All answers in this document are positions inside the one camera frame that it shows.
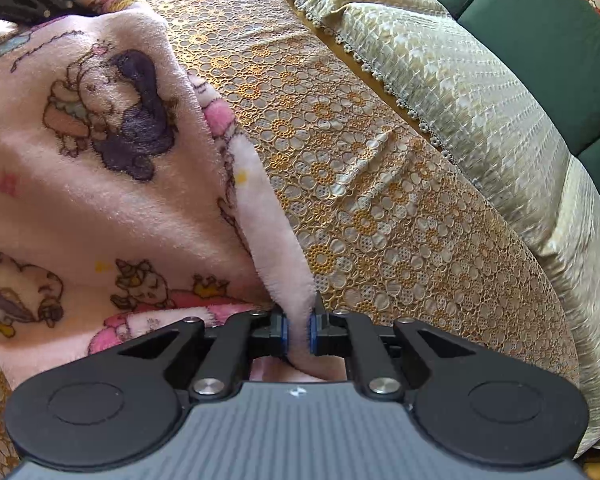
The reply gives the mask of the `pink cartoon fleece garment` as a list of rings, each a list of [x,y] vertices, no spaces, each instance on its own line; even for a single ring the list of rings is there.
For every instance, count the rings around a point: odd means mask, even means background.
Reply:
[[[340,380],[314,356],[313,275],[232,109],[184,70],[160,16],[0,23],[0,367],[16,386],[186,316],[281,307],[268,382]]]

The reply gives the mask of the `green sofa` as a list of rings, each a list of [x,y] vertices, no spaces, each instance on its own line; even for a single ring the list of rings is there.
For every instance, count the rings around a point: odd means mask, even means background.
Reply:
[[[541,104],[440,0],[291,0],[330,32],[539,260],[576,344],[600,442],[600,193]]]

